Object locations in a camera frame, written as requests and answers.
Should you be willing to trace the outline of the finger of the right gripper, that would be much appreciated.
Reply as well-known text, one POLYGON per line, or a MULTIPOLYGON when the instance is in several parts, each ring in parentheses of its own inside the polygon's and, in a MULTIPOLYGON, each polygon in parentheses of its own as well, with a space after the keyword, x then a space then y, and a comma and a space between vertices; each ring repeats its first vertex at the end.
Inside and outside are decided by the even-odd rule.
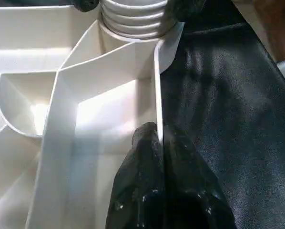
POLYGON ((73 0, 73 6, 81 12, 89 12, 94 10, 99 2, 99 0, 73 0))
POLYGON ((165 19, 186 22, 199 15, 206 0, 168 0, 165 6, 165 19))

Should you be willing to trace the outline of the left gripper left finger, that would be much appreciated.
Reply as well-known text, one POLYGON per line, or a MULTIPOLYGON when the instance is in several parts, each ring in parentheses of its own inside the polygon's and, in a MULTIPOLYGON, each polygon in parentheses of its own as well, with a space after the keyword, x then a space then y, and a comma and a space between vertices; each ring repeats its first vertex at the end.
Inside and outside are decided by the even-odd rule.
POLYGON ((106 228, 163 228, 163 152, 154 122, 134 131, 114 178, 106 228))

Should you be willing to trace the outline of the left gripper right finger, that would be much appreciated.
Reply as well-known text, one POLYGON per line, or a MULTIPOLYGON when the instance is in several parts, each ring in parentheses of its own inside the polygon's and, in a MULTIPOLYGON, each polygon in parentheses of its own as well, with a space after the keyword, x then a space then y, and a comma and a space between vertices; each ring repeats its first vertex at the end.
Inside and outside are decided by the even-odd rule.
POLYGON ((217 177, 189 136, 163 128, 167 224, 171 229, 235 229, 235 218, 217 177))

